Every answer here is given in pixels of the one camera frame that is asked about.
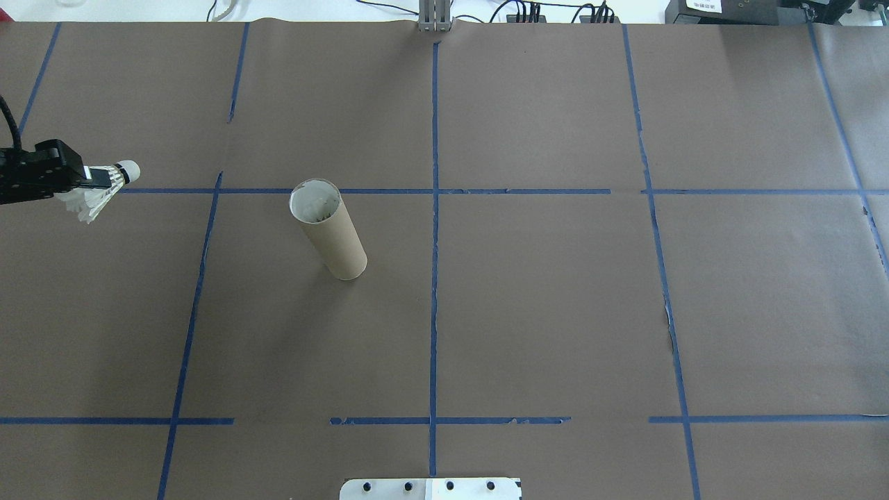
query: blue tape line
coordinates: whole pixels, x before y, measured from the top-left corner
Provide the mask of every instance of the blue tape line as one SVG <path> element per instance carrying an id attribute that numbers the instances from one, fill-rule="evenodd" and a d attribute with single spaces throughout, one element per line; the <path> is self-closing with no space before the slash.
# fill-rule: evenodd
<path id="1" fill-rule="evenodd" d="M 349 416 L 332 418 L 331 425 L 427 425 L 427 416 Z"/>
<path id="2" fill-rule="evenodd" d="M 40 65 L 40 71 L 37 72 L 37 80 L 34 82 L 34 88 L 31 89 L 31 95 L 28 96 L 28 104 L 25 105 L 25 112 L 21 115 L 21 121 L 19 121 L 19 133 L 21 134 L 25 133 L 25 125 L 28 124 L 28 117 L 31 115 L 31 108 L 34 106 L 34 99 L 37 97 L 37 91 L 40 90 L 40 84 L 44 81 L 44 73 L 46 73 L 46 67 L 50 63 L 52 49 L 55 48 L 56 40 L 59 39 L 59 30 L 61 30 L 61 23 L 57 22 L 55 29 L 52 31 L 50 45 L 46 47 L 44 62 Z"/>
<path id="3" fill-rule="evenodd" d="M 231 87 L 231 107 L 228 108 L 227 124 L 231 123 L 235 117 L 235 106 L 237 105 L 237 89 L 241 85 L 241 69 L 244 68 L 244 52 L 247 49 L 247 36 L 250 33 L 250 23 L 244 23 L 244 33 L 241 35 L 241 52 L 237 55 L 237 69 L 235 70 L 235 84 Z"/>
<path id="4" fill-rule="evenodd" d="M 0 425 L 169 425 L 169 418 L 127 416 L 0 416 Z M 234 418 L 183 418 L 179 425 L 234 425 Z"/>
<path id="5" fill-rule="evenodd" d="M 211 195 L 216 191 L 212 188 L 124 188 L 118 192 L 129 195 Z"/>
<path id="6" fill-rule="evenodd" d="M 859 195 L 861 196 L 861 204 L 864 207 L 864 210 L 867 212 L 868 217 L 868 225 L 870 226 L 870 234 L 874 238 L 874 244 L 877 246 L 877 252 L 880 255 L 880 261 L 883 263 L 883 272 L 887 278 L 889 278 L 889 261 L 886 260 L 886 250 L 883 245 L 883 239 L 880 237 L 880 231 L 877 229 L 877 223 L 874 221 L 874 211 L 870 209 L 870 202 L 868 201 L 867 195 L 864 193 L 864 186 L 861 184 L 861 176 L 858 172 L 858 165 L 855 163 L 855 158 L 852 154 L 852 148 L 849 146 L 849 140 L 845 135 L 845 128 L 843 127 L 843 122 L 839 119 L 839 112 L 837 112 L 837 104 L 834 102 L 833 92 L 830 91 L 830 84 L 828 83 L 827 74 L 824 72 L 824 65 L 821 64 L 821 50 L 818 48 L 818 40 L 815 38 L 815 28 L 812 23 L 808 23 L 809 28 L 809 40 L 812 42 L 812 51 L 815 55 L 815 65 L 818 68 L 818 76 L 821 78 L 821 85 L 824 87 L 824 93 L 827 95 L 828 104 L 830 106 L 830 114 L 833 115 L 834 123 L 837 124 L 837 131 L 839 132 L 840 141 L 843 142 L 843 150 L 845 151 L 845 157 L 849 162 L 849 168 L 852 169 L 852 177 L 855 179 L 855 187 L 858 189 Z"/>
<path id="7" fill-rule="evenodd" d="M 182 352 L 182 364 L 179 370 L 179 381 L 176 384 L 176 399 L 172 405 L 172 417 L 170 418 L 170 432 L 167 435 L 167 448 L 164 453 L 164 467 L 161 469 L 160 485 L 157 488 L 157 500 L 164 500 L 166 494 L 166 481 L 170 475 L 170 462 L 172 450 L 176 444 L 176 426 L 179 425 L 179 412 L 182 407 L 182 393 L 185 391 L 185 377 L 188 374 L 188 359 L 191 356 L 191 343 L 195 338 L 195 324 L 197 323 L 197 306 L 201 302 L 201 291 L 204 289 L 204 272 L 207 267 L 207 250 L 210 248 L 210 236 L 213 232 L 213 222 L 216 219 L 216 205 L 220 199 L 220 186 L 222 185 L 222 172 L 216 178 L 216 187 L 213 192 L 213 202 L 210 205 L 210 216 L 207 219 L 207 231 L 204 234 L 204 249 L 201 252 L 201 264 L 197 273 L 195 285 L 195 298 L 191 303 L 191 317 L 188 319 L 188 333 L 185 336 L 185 349 Z"/>
<path id="8" fill-rule="evenodd" d="M 548 189 L 493 189 L 493 190 L 461 190 L 461 189 L 445 189 L 439 190 L 443 195 L 610 195 L 611 190 L 595 189 L 595 190 L 548 190 Z"/>
<path id="9" fill-rule="evenodd" d="M 436 477 L 438 418 L 438 46 L 432 44 L 432 291 L 429 321 L 429 477 Z"/>
<path id="10" fill-rule="evenodd" d="M 222 188 L 223 195 L 289 195 L 291 188 Z M 215 192 L 213 188 L 124 188 L 124 194 L 205 194 Z M 347 195 L 431 195 L 433 190 L 423 188 L 346 188 L 340 190 Z M 648 190 L 639 191 L 648 194 Z M 889 195 L 889 190 L 653 190 L 655 195 L 800 195 L 800 196 L 847 196 L 860 193 L 870 196 Z M 609 189 L 559 190 L 559 189 L 462 189 L 438 190 L 439 195 L 610 195 Z"/>
<path id="11" fill-rule="evenodd" d="M 688 457 L 688 471 L 692 480 L 692 493 L 694 500 L 701 500 L 701 488 L 698 483 L 698 466 L 694 459 L 694 444 L 692 443 L 692 426 L 688 421 L 688 403 L 685 399 L 685 382 L 682 376 L 682 361 L 679 359 L 679 342 L 676 337 L 676 327 L 673 321 L 673 305 L 669 298 L 669 284 L 667 282 L 667 267 L 664 264 L 663 249 L 661 248 L 661 230 L 658 228 L 657 211 L 654 206 L 654 194 L 652 186 L 652 174 L 648 165 L 648 154 L 645 152 L 645 143 L 642 140 L 642 113 L 639 109 L 639 96 L 636 88 L 636 75 L 633 71 L 633 56 L 629 47 L 629 32 L 626 24 L 621 24 L 623 30 L 623 46 L 627 55 L 627 72 L 629 75 L 629 90 L 633 97 L 633 114 L 636 117 L 636 132 L 639 139 L 639 154 L 642 157 L 642 165 L 645 172 L 645 191 L 648 197 L 648 210 L 652 218 L 652 231 L 654 233 L 654 249 L 658 256 L 658 271 L 661 274 L 661 291 L 664 297 L 664 307 L 669 319 L 669 335 L 673 342 L 673 368 L 676 372 L 676 386 L 679 394 L 679 407 L 683 417 L 683 431 L 685 433 L 685 453 Z"/>
<path id="12" fill-rule="evenodd" d="M 220 190 L 220 193 L 224 195 L 289 195 L 292 192 L 292 188 L 225 188 Z M 344 195 L 430 195 L 432 190 L 412 188 L 346 188 L 341 189 L 340 193 Z"/>
<path id="13" fill-rule="evenodd" d="M 6 416 L 2 425 L 169 425 L 169 418 L 113 416 Z"/>
<path id="14" fill-rule="evenodd" d="M 180 418 L 179 425 L 234 425 L 234 418 Z"/>
<path id="15" fill-rule="evenodd" d="M 570 416 L 440 416 L 442 425 L 561 425 L 571 422 Z"/>
<path id="16" fill-rule="evenodd" d="M 571 422 L 570 416 L 439 416 L 437 425 L 560 425 Z M 332 418 L 331 425 L 427 425 L 425 416 L 349 416 Z"/>
<path id="17" fill-rule="evenodd" d="M 653 190 L 655 195 L 802 195 L 845 196 L 857 195 L 858 190 Z"/>
<path id="18" fill-rule="evenodd" d="M 650 416 L 648 423 L 682 423 L 682 416 Z M 691 423 L 889 422 L 887 415 L 697 415 Z"/>

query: paper towel roll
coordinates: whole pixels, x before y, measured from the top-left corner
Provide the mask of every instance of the paper towel roll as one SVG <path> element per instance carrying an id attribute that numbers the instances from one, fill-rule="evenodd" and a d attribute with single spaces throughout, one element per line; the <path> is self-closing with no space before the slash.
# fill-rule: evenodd
<path id="1" fill-rule="evenodd" d="M 355 232 L 340 190 L 324 179 L 309 179 L 290 194 L 290 212 L 338 279 L 355 279 L 367 267 L 367 254 Z"/>

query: label sticker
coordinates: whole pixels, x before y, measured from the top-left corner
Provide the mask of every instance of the label sticker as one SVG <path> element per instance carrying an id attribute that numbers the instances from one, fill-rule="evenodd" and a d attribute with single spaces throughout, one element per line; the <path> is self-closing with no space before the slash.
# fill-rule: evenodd
<path id="1" fill-rule="evenodd" d="M 722 13 L 722 0 L 685 0 L 685 6 L 695 11 Z"/>

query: badminton shuttlecock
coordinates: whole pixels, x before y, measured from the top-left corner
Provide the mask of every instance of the badminton shuttlecock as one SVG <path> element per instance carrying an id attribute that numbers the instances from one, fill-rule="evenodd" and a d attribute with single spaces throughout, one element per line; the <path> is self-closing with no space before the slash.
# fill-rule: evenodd
<path id="1" fill-rule="evenodd" d="M 105 170 L 111 180 L 107 189 L 74 188 L 67 193 L 56 193 L 55 197 L 65 202 L 69 212 L 76 212 L 81 222 L 89 224 L 95 220 L 102 208 L 108 204 L 124 185 L 139 179 L 141 170 L 136 162 L 124 160 L 111 166 L 91 166 L 92 170 Z"/>

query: cable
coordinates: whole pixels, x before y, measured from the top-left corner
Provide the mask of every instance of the cable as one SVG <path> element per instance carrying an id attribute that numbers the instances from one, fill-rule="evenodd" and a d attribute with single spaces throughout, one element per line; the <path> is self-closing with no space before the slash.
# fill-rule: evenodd
<path id="1" fill-rule="evenodd" d="M 574 17 L 571 18 L 571 23 L 574 23 L 574 22 L 577 20 L 577 16 L 581 15 L 581 11 L 582 11 L 583 9 L 586 9 L 587 7 L 589 7 L 589 9 L 592 11 L 592 12 L 589 13 L 589 17 L 590 17 L 590 18 L 592 18 L 593 16 L 596 15 L 596 6 L 595 6 L 595 5 L 593 5 L 593 4 L 583 4 L 583 5 L 581 5 L 580 7 L 578 7 L 577 12 L 574 13 Z"/>
<path id="2" fill-rule="evenodd" d="M 454 16 L 454 19 L 459 19 L 459 18 L 470 18 L 470 19 L 477 20 L 478 22 L 484 22 L 483 20 L 480 20 L 476 16 L 470 16 L 469 14 L 461 14 L 459 16 Z"/>
<path id="3" fill-rule="evenodd" d="M 503 7 L 505 7 L 507 4 L 511 4 L 512 2 L 515 2 L 515 3 L 517 4 L 517 5 L 516 5 L 516 16 L 518 16 L 518 6 L 521 5 L 522 8 L 524 9 L 524 8 L 525 8 L 525 2 L 521 2 L 520 0 L 506 0 L 506 2 L 503 2 L 502 4 L 500 4 L 500 5 L 497 7 L 497 9 L 494 10 L 494 13 L 491 14 L 491 20 L 489 20 L 488 22 L 489 22 L 489 23 L 490 23 L 490 22 L 494 22 L 494 18 L 497 17 L 497 12 L 499 12 L 500 9 L 502 9 Z"/>
<path id="4" fill-rule="evenodd" d="M 228 9 L 226 9 L 225 12 L 223 12 L 222 14 L 214 17 L 213 22 L 219 22 L 225 19 L 226 16 L 228 16 L 229 14 L 231 14 L 232 11 L 235 10 L 235 5 L 237 5 L 237 0 L 231 0 L 231 2 L 228 4 Z"/>
<path id="5" fill-rule="evenodd" d="M 547 7 L 571 7 L 576 9 L 577 7 L 582 7 L 583 5 L 569 5 L 569 4 L 548 4 L 546 2 L 538 2 L 540 5 L 546 5 Z"/>
<path id="6" fill-rule="evenodd" d="M 15 124 L 15 117 L 12 116 L 9 106 L 6 105 L 6 99 L 4 99 L 2 95 L 0 95 L 0 109 L 3 111 L 3 116 L 6 118 L 6 124 L 9 126 L 9 133 L 12 135 L 12 148 L 16 151 L 21 151 L 21 133 L 19 132 L 19 126 Z"/>
<path id="7" fill-rule="evenodd" d="M 210 5 L 210 10 L 207 11 L 207 22 L 210 22 L 210 13 L 216 11 L 216 3 L 219 0 L 213 0 L 213 5 Z"/>
<path id="8" fill-rule="evenodd" d="M 355 1 L 358 2 L 358 3 L 360 3 L 360 4 L 365 4 L 365 5 L 376 5 L 376 6 L 378 6 L 378 7 L 389 7 L 389 8 L 392 8 L 392 9 L 398 9 L 399 11 L 404 11 L 404 12 L 406 12 L 406 13 L 413 14 L 413 15 L 415 15 L 415 16 L 419 16 L 419 15 L 420 15 L 419 12 L 414 12 L 414 11 L 411 11 L 411 10 L 409 10 L 409 9 L 405 9 L 404 7 L 399 7 L 398 5 L 391 5 L 391 4 L 377 4 L 376 2 L 368 2 L 367 0 L 355 0 Z"/>

